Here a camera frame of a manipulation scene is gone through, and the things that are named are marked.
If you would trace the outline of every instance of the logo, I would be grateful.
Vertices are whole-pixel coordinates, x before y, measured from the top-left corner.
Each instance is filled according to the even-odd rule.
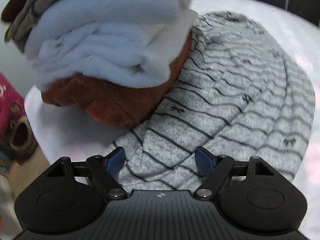
[[[163,198],[163,197],[165,197],[166,196],[166,194],[164,194],[164,193],[159,193],[158,195],[157,195],[157,197],[159,197],[159,198]]]

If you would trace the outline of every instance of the gray striped sweater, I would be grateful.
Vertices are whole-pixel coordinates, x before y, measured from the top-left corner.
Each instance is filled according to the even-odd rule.
[[[128,192],[194,191],[204,179],[195,163],[197,146],[240,161],[258,155],[292,181],[315,108],[307,75],[243,15],[206,14],[192,35],[190,57],[151,118],[102,153],[124,147],[119,183]]]

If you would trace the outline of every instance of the stack of clothes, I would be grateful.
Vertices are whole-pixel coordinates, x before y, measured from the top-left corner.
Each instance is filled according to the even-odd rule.
[[[195,21],[190,0],[52,1],[27,0],[6,40],[34,61],[44,102],[132,128],[101,153],[125,148],[118,182],[128,192],[195,190],[197,146],[258,155],[293,180],[315,95],[260,24],[231,12]]]
[[[197,13],[191,0],[10,0],[1,18],[34,62],[43,101],[133,128],[179,75]]]

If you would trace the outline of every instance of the orange towel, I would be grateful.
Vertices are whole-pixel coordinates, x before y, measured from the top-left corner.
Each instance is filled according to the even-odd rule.
[[[42,100],[57,106],[76,105],[99,122],[131,129],[145,121],[157,108],[177,79],[191,42],[189,35],[180,55],[170,64],[170,79],[160,86],[129,88],[77,73],[71,79],[56,81],[42,93]]]

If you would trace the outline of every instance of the white towel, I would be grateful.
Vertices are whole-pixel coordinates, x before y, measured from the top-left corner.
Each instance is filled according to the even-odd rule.
[[[190,0],[59,0],[42,14],[25,46],[35,59],[44,41],[89,22],[162,24],[174,22]]]
[[[160,85],[169,79],[169,64],[179,55],[196,16],[195,11],[181,10],[176,22],[167,25],[146,47],[128,43],[115,46],[95,32],[95,27],[107,24],[97,23],[50,39],[43,44],[35,61],[37,86],[45,91],[55,80],[75,73],[134,88]]]

